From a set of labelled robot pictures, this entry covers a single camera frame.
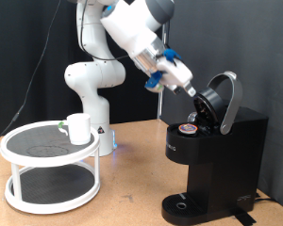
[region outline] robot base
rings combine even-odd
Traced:
[[[100,136],[100,149],[99,155],[105,156],[113,152],[116,149],[114,143],[114,131],[110,129],[109,122],[106,123],[92,123],[92,128],[98,132]]]

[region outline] black coffee maker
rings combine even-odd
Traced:
[[[215,89],[226,79],[232,84],[228,105]],[[195,225],[236,216],[255,222],[253,210],[268,118],[240,107],[242,87],[237,75],[216,75],[194,98],[197,113],[189,123],[197,135],[182,134],[179,124],[167,129],[167,157],[189,165],[187,192],[162,202],[162,216],[175,225]]]

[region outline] white mug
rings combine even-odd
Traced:
[[[65,133],[68,136],[66,130],[62,129],[61,121],[58,124],[58,129],[61,133]],[[76,113],[67,117],[68,132],[70,142],[74,145],[83,145],[91,141],[91,117],[86,113]]]

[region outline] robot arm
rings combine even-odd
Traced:
[[[79,46],[94,58],[91,62],[69,65],[64,78],[66,84],[80,97],[83,112],[91,116],[92,127],[99,132],[100,155],[103,156],[111,153],[116,145],[114,132],[109,128],[109,102],[98,95],[97,89],[112,88],[125,81],[125,68],[117,60],[112,60],[114,56],[108,48],[106,31],[100,22],[104,5],[111,4],[114,0],[69,1],[77,3],[76,24]]]
[[[196,91],[190,83],[191,71],[155,34],[173,17],[174,9],[173,0],[136,0],[131,5],[117,0],[103,12],[101,23],[136,66],[150,77],[147,89],[160,92],[166,86],[176,92],[177,87],[182,87],[193,96]]]

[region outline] power cord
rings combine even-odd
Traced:
[[[261,202],[261,201],[277,202],[275,199],[272,199],[272,198],[267,198],[267,199],[255,199],[255,203]]]
[[[83,50],[87,55],[89,55],[90,57],[93,57],[93,58],[96,58],[96,59],[100,59],[100,60],[106,60],[106,61],[109,61],[109,60],[118,60],[118,59],[122,59],[122,58],[127,58],[127,57],[129,57],[129,56],[120,56],[120,57],[117,57],[117,58],[105,59],[105,58],[100,58],[100,57],[91,55],[90,53],[88,53],[88,52],[85,50],[84,45],[83,45],[83,24],[84,24],[84,16],[85,16],[85,10],[86,10],[86,6],[87,6],[87,2],[88,2],[88,0],[85,1],[83,13],[82,13],[82,20],[81,20],[81,32],[80,32],[80,33],[81,33],[81,37],[80,37],[80,44],[81,44],[82,50]]]
[[[49,41],[50,30],[51,30],[51,27],[52,27],[52,25],[53,25],[55,19],[56,19],[56,15],[57,15],[57,13],[58,13],[60,1],[61,1],[61,0],[58,1],[58,6],[57,6],[57,9],[56,9],[55,15],[54,15],[54,17],[53,17],[53,19],[52,19],[52,21],[51,21],[50,26],[49,26],[48,34],[47,34],[47,39],[46,39],[46,43],[45,43],[45,46],[44,46],[43,51],[42,51],[42,55],[41,55],[41,57],[40,57],[40,60],[39,60],[39,62],[38,62],[38,64],[37,64],[37,67],[36,67],[35,71],[33,72],[32,76],[31,76],[31,79],[30,79],[30,82],[29,82],[29,85],[28,85],[28,89],[27,89],[26,95],[25,95],[25,101],[24,101],[24,103],[22,104],[22,106],[20,107],[20,109],[18,110],[18,112],[15,114],[15,116],[12,118],[12,120],[11,120],[10,124],[8,125],[8,127],[0,134],[0,137],[1,137],[2,135],[4,135],[4,134],[6,133],[6,131],[10,128],[10,126],[18,119],[20,113],[22,112],[23,108],[25,107],[27,95],[28,95],[28,92],[29,92],[29,90],[30,90],[32,81],[33,81],[33,79],[34,79],[34,77],[35,77],[36,71],[39,69],[39,66],[40,66],[40,64],[41,64],[41,62],[42,62],[42,59],[43,59],[44,54],[45,54],[45,51],[46,51],[46,49],[47,49],[47,44],[48,44],[48,41]]]

